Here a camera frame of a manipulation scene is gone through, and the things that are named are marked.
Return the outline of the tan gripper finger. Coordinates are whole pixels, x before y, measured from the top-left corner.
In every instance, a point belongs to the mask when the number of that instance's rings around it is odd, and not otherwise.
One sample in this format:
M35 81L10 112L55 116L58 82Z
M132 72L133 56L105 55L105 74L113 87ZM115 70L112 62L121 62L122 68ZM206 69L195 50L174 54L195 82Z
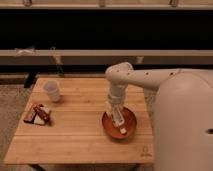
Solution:
M112 108L112 105L108 101L106 101L106 103L105 103L105 110L106 110L107 116L111 117L112 113L113 113L113 108Z
M118 115L119 115L119 122L121 123L121 124L124 124L125 123L125 119L124 119L124 117L123 117L123 115L122 115L122 111L121 111L121 109L120 109L120 107L119 106L117 106L117 111L118 111Z

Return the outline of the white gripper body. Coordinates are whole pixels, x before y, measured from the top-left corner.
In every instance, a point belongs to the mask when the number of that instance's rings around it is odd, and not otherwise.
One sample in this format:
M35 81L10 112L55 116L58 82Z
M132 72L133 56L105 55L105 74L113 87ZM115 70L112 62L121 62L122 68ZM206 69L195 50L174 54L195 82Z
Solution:
M111 106L123 107L126 96L126 85L111 84L108 91L108 102Z

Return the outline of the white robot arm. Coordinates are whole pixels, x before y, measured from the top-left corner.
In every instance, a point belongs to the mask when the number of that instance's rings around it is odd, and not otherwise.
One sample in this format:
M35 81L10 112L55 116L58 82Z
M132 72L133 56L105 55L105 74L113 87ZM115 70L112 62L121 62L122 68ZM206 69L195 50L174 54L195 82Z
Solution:
M154 171L213 171L213 70L135 70L128 62L105 71L111 105L129 85L156 92Z

